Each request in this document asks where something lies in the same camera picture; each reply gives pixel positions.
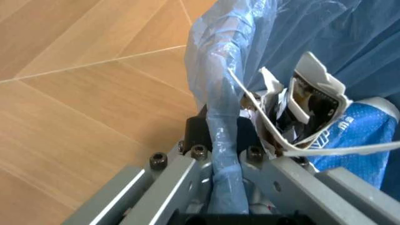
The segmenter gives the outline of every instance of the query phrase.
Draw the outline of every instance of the torn white packaging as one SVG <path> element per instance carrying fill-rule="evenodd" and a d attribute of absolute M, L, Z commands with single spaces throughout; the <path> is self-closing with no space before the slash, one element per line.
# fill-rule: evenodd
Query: torn white packaging
<path fill-rule="evenodd" d="M 289 88 L 266 69 L 263 74 L 267 91 L 257 101 L 238 78 L 233 79 L 243 89 L 257 109 L 253 119 L 270 158 L 274 156 L 369 154 L 393 150 L 400 142 L 336 149 L 308 149 L 319 135 L 343 115 L 352 103 L 345 95 L 346 87 L 311 53 L 299 60 Z"/>

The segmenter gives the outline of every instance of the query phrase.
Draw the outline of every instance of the translucent plastic bag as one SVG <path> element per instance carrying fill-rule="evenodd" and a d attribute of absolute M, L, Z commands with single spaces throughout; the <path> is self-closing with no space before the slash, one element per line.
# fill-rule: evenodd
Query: translucent plastic bag
<path fill-rule="evenodd" d="M 313 52 L 358 100 L 380 96 L 400 106 L 400 2 L 396 0 L 219 0 L 192 26 L 185 62 L 190 89 L 207 104 L 213 141 L 210 212 L 247 213 L 236 156 L 241 89 L 262 85 L 265 66 L 287 85 Z"/>

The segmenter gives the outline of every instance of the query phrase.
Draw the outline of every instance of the plastic wrap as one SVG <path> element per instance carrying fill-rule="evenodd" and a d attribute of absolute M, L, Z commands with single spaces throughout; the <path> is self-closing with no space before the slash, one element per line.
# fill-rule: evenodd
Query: plastic wrap
<path fill-rule="evenodd" d="M 193 24 L 185 62 L 190 89 L 208 108 L 210 212 L 248 212 L 235 143 L 243 92 L 228 69 L 249 90 L 260 90 L 263 66 L 287 85 L 300 56 L 311 51 L 350 98 L 388 97 L 399 107 L 400 82 L 393 82 L 400 69 L 399 6 L 396 0 L 219 0 Z"/>

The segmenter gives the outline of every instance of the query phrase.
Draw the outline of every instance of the wooden floor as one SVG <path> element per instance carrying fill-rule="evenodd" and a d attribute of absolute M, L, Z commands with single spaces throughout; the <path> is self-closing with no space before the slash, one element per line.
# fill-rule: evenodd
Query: wooden floor
<path fill-rule="evenodd" d="M 215 0 L 0 0 L 0 224 L 59 224 L 196 113 L 183 56 Z"/>

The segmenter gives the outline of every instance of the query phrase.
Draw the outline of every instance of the blue plastic bag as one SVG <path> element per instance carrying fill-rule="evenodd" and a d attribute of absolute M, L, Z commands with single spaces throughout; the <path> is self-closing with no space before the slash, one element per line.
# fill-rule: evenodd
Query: blue plastic bag
<path fill-rule="evenodd" d="M 399 110 L 384 98 L 354 102 L 345 114 L 318 137 L 311 148 L 340 148 L 392 141 L 400 119 Z M 376 188 L 385 175 L 389 152 L 369 155 L 311 156 L 320 171 L 342 166 Z"/>
<path fill-rule="evenodd" d="M 190 89 L 208 109 L 210 212 L 248 212 L 235 143 L 243 93 L 228 69 L 249 90 L 262 87 L 263 66 L 287 85 L 311 51 L 350 98 L 380 96 L 399 107 L 399 7 L 397 0 L 219 0 L 193 24 L 185 63 Z"/>

